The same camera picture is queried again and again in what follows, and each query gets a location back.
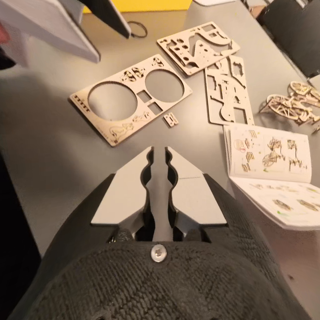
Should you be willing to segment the small wooden part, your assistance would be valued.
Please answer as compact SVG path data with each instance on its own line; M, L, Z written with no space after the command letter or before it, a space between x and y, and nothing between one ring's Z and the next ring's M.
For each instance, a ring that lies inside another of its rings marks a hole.
M163 118L170 128L179 124L179 121L172 112L165 114Z

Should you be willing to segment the black rubber band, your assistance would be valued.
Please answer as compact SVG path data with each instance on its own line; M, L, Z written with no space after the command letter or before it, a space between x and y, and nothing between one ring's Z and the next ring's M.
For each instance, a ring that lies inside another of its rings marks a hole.
M144 24L138 21L128 21L128 25L131 28L130 37L143 39L148 36L148 30Z

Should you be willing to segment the assembled wooden bicycle model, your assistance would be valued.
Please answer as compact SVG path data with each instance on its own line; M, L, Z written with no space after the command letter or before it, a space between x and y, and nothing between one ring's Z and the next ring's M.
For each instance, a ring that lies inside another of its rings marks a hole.
M269 95L259 113L274 113L298 126L315 126L312 134L316 134L320 131L320 116L314 113L313 107L320 108L319 90L306 82L291 81L288 94Z

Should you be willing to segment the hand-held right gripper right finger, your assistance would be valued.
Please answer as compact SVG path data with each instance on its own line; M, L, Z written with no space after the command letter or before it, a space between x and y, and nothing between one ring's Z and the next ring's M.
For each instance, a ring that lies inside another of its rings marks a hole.
M226 227L227 221L202 170L169 146L165 147L165 162L171 184L168 198L171 228L186 237L190 230Z

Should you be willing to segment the black chair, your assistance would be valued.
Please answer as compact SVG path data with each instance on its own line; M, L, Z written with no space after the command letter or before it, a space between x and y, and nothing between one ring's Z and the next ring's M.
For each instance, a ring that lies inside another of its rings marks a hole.
M257 18L307 78L320 70L320 1L275 0Z

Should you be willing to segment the wooden sheet with round holes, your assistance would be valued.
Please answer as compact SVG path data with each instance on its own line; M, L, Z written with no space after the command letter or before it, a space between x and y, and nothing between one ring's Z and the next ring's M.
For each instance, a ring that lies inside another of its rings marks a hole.
M162 71L175 76L182 85L182 96L172 102L165 102L151 94L146 87L146 78L155 71ZM121 120L106 120L96 114L89 104L89 98L93 91L102 85L119 85L129 90L137 103L132 115ZM160 54L155 54L71 94L69 99L108 144L115 147L192 93L193 90L190 86L177 74L166 59Z

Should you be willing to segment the wooden parts sheet with cutouts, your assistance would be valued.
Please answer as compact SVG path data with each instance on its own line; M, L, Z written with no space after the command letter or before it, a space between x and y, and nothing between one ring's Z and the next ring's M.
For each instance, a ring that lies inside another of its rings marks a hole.
M160 38L157 44L187 77L240 50L212 21Z

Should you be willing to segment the white object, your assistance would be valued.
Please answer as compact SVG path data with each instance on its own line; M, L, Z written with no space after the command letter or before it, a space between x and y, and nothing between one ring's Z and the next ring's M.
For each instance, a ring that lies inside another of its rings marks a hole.
M236 0L193 0L193 1L203 7L211 7L211 6L217 6L217 5L222 5L226 3L236 2Z

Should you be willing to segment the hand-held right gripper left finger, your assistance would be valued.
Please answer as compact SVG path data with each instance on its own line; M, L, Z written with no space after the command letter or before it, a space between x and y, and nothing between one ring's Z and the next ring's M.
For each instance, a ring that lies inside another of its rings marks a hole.
M154 147L150 146L116 171L92 220L93 226L117 226L135 236L152 217L147 183Z

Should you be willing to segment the yellow board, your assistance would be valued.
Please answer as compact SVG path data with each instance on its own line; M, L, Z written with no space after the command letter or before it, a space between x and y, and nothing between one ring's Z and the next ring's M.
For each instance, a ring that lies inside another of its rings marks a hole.
M192 0L112 0L121 13L186 11Z

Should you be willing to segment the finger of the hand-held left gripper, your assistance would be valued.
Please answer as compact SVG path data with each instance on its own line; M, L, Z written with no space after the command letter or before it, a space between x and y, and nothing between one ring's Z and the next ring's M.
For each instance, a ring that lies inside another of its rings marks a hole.
M126 39L131 36L131 28L122 14L110 0L80 0L92 14Z
M32 36L90 62L100 62L100 53L80 27L83 9L80 1L1 0L1 25L9 35L8 42L1 44L3 55L15 63L29 63Z

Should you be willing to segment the open instruction booklet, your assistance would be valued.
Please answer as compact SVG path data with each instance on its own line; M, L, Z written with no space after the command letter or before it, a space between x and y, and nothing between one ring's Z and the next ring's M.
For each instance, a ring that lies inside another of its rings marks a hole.
M241 123L223 134L230 180L266 217L286 230L320 229L306 135Z

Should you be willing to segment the long wooden parts sheet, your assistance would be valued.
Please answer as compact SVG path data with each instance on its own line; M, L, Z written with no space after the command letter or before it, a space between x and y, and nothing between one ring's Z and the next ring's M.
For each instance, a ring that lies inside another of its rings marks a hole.
M245 124L254 126L242 58L230 55L204 70L208 122L214 125L238 123L235 110Z

